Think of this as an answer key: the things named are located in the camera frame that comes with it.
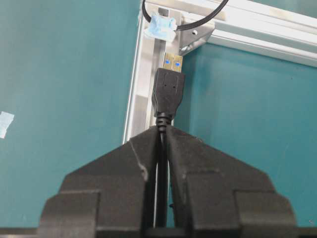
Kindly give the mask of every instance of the black wire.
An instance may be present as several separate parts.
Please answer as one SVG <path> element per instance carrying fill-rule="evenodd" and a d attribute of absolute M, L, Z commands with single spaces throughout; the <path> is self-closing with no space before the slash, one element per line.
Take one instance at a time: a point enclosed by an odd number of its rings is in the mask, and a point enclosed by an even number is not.
<path fill-rule="evenodd" d="M 158 161 L 158 178 L 157 178 L 157 206 L 156 206 L 156 223 L 155 227 L 165 227 L 167 220 L 167 193 L 168 193 L 168 159 L 166 132 L 160 133 L 162 146 L 162 155 Z"/>
<path fill-rule="evenodd" d="M 204 25 L 205 23 L 209 22 L 211 19 L 213 19 L 215 16 L 218 15 L 219 12 L 221 12 L 221 10 L 224 8 L 224 6 L 226 6 L 226 4 L 228 3 L 229 0 L 223 0 L 222 3 L 208 16 L 206 16 L 205 18 L 193 22 L 193 23 L 189 23 L 189 24 L 185 24 L 185 25 L 180 25 L 177 27 L 177 31 L 185 31 L 185 30 L 190 30 L 196 27 L 199 27 L 201 25 Z M 145 19 L 150 22 L 151 21 L 151 17 L 150 15 L 147 13 L 147 10 L 145 8 L 145 0 L 143 0 L 142 3 L 142 12 L 143 15 L 145 17 Z"/>

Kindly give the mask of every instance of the usb cable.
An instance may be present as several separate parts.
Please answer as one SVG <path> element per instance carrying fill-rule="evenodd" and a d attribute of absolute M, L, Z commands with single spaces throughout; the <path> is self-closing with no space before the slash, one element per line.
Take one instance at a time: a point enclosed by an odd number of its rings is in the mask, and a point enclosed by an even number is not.
<path fill-rule="evenodd" d="M 167 220 L 167 141 L 166 127 L 175 118 L 184 91 L 185 75 L 181 73 L 183 57 L 165 53 L 163 67 L 155 75 L 152 104 L 161 140 L 161 159 L 158 161 L 157 204 L 155 227 L 165 227 Z"/>

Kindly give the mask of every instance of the aluminum frame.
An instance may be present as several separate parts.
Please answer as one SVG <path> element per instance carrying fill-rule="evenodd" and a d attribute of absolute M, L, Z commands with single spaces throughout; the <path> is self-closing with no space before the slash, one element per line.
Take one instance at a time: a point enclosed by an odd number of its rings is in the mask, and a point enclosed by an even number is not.
<path fill-rule="evenodd" d="M 221 0 L 147 0 L 149 13 L 169 10 L 180 22 L 203 18 Z M 317 67 L 317 19 L 248 0 L 230 0 L 210 24 L 208 43 Z M 177 53 L 184 35 L 171 45 L 146 38 L 148 22 L 139 20 L 123 143 L 154 125 L 152 88 L 163 52 Z"/>

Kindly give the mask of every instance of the cable clip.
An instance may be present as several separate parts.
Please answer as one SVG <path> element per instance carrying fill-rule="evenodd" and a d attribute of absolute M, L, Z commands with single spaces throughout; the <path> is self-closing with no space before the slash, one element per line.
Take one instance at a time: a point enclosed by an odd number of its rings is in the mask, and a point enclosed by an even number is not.
<path fill-rule="evenodd" d="M 173 42 L 177 29 L 174 18 L 152 15 L 150 26 L 144 31 L 145 35 L 163 41 Z"/>

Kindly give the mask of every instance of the teal backdrop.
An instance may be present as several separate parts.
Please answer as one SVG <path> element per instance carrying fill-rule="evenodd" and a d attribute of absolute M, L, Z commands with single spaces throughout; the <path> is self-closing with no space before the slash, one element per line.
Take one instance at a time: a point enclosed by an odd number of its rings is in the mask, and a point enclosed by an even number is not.
<path fill-rule="evenodd" d="M 122 142 L 139 0 L 1 0 L 0 227 L 35 227 L 63 177 Z"/>
<path fill-rule="evenodd" d="M 317 17 L 315 0 L 260 2 Z M 0 227 L 37 226 L 65 174 L 121 144 L 138 13 L 139 0 L 1 0 L 0 111 L 15 119 Z M 208 44 L 184 72 L 175 125 L 266 171 L 316 226 L 317 69 Z"/>

